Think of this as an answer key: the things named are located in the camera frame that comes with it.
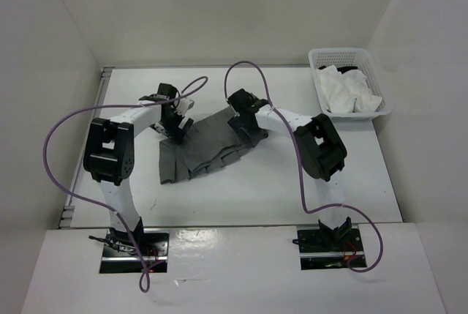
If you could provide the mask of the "grey pleated skirt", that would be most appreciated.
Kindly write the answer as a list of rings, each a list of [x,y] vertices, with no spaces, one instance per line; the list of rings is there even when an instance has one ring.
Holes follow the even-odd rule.
[[[234,111],[226,107],[195,122],[181,144],[170,139],[159,142],[159,182],[179,183],[213,173],[251,151],[268,137],[266,130],[252,138],[241,138],[228,124]]]

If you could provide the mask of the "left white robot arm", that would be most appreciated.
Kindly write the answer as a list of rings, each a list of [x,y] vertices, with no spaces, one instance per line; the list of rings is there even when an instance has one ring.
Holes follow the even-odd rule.
[[[110,210],[106,243],[137,255],[146,245],[143,221],[132,197],[129,177],[135,166],[135,138],[152,128],[174,143],[181,143],[193,120],[186,113],[194,101],[178,99],[176,87],[161,83],[155,94],[141,97],[135,107],[109,119],[91,121],[83,167],[97,182]]]

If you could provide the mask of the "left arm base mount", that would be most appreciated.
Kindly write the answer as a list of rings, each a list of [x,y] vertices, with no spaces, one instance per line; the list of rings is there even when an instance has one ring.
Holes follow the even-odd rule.
[[[130,241],[117,241],[108,231],[105,237],[88,237],[103,245],[100,274],[141,273],[142,264],[134,245]],[[148,232],[140,238],[140,252],[150,273],[167,272],[169,246],[168,232]]]

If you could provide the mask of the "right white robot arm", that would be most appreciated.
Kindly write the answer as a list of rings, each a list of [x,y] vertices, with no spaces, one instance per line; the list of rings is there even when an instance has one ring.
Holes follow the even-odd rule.
[[[276,108],[244,89],[231,94],[227,102],[234,110],[228,124],[243,141],[257,142],[269,132],[292,139],[298,171],[314,180],[322,207],[321,244],[328,250],[339,249],[352,227],[342,206],[342,171],[347,150],[330,118],[325,114],[311,117]]]

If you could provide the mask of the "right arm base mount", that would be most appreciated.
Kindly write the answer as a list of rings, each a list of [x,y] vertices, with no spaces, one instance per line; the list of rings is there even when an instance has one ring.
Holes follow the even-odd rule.
[[[336,246],[326,246],[318,228],[302,228],[292,243],[298,246],[301,270],[343,269],[347,262],[354,268],[367,267],[363,243],[358,228],[351,231]]]

